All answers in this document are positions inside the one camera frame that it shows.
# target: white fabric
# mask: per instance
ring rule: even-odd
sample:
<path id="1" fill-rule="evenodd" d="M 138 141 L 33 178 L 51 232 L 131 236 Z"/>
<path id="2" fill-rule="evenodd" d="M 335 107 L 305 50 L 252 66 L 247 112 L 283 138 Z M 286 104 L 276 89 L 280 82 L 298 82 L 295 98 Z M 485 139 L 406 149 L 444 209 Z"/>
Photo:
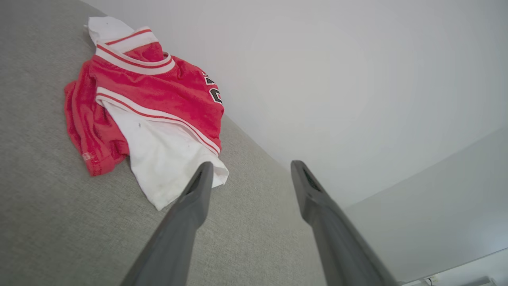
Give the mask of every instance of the white fabric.
<path id="1" fill-rule="evenodd" d="M 134 32 L 134 29 L 127 26 L 124 22 L 113 17 L 89 17 L 88 33 L 93 43 L 97 41 L 113 41 L 126 37 Z"/>
<path id="2" fill-rule="evenodd" d="M 93 42 L 107 42 L 130 35 L 134 30 L 112 17 L 90 17 Z M 229 171 L 216 154 L 186 129 L 172 123 L 146 118 L 101 100 L 129 144 L 131 170 L 148 200 L 161 210 L 180 196 L 200 164 L 213 164 L 212 187 L 228 179 Z"/>

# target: red fabric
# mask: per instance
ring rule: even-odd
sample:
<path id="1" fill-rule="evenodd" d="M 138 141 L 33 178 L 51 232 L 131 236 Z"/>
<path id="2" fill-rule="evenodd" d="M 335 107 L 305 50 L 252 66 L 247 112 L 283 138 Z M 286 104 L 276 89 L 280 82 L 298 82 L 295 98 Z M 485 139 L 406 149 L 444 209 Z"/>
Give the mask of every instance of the red fabric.
<path id="1" fill-rule="evenodd" d="M 151 33 L 150 30 L 144 30 L 124 39 L 135 38 L 146 31 Z M 116 60 L 136 67 L 154 69 L 167 66 L 142 63 L 159 62 L 165 58 L 158 42 L 124 53 L 131 59 L 142 61 L 141 63 L 123 59 L 100 45 L 98 49 L 108 52 L 108 55 Z M 174 56 L 171 60 L 175 62 L 175 66 L 170 71 L 146 75 L 121 68 L 96 54 L 83 64 L 78 80 L 65 87 L 68 133 L 82 154 L 91 176 L 112 171 L 115 165 L 129 154 L 127 141 L 118 126 L 109 113 L 96 103 L 97 87 L 120 94 L 142 107 L 180 117 L 215 143 L 218 147 L 216 152 L 220 152 L 220 120 L 224 108 L 222 104 L 215 102 L 210 94 L 210 89 L 217 89 L 217 86 L 206 84 L 204 72 L 198 67 Z M 209 143 L 202 143 L 217 149 Z"/>

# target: gray surface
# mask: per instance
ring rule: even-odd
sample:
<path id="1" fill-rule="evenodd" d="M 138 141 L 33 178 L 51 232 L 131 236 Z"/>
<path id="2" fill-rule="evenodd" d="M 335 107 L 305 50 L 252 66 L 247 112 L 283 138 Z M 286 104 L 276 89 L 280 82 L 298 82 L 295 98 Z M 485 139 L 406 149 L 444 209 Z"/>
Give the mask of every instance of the gray surface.
<path id="1" fill-rule="evenodd" d="M 0 11 L 0 284 L 116 285 L 167 212 L 128 162 L 91 178 L 66 132 L 63 87 L 93 49 L 100 12 L 77 0 L 7 1 Z M 287 171 L 231 120 L 194 246 L 189 285 L 324 284 Z"/>
<path id="2" fill-rule="evenodd" d="M 507 175 L 504 128 L 346 213 L 408 282 L 508 247 Z"/>

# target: power outlet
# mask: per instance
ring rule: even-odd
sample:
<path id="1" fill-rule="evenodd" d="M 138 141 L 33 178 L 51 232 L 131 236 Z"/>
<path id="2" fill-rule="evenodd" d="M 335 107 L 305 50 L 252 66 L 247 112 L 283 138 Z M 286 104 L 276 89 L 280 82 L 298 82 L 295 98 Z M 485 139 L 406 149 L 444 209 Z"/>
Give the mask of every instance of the power outlet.
<path id="1" fill-rule="evenodd" d="M 429 286 L 431 286 L 431 285 L 437 285 L 439 283 L 439 279 L 437 279 L 437 276 L 434 275 L 434 276 L 430 276 L 430 277 L 425 278 L 425 282 Z"/>

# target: gray fabric surface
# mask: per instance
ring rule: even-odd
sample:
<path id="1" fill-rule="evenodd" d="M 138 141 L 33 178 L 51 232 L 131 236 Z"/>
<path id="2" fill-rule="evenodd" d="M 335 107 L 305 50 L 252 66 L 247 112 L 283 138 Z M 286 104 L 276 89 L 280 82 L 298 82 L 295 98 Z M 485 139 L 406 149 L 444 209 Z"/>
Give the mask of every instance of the gray fabric surface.
<path id="1" fill-rule="evenodd" d="M 93 53 L 77 0 L 0 10 L 0 284 L 117 285 L 168 208 L 157 212 L 128 162 L 91 178 L 66 132 L 63 87 Z M 189 285 L 320 285 L 323 271 L 289 173 L 227 117 Z"/>

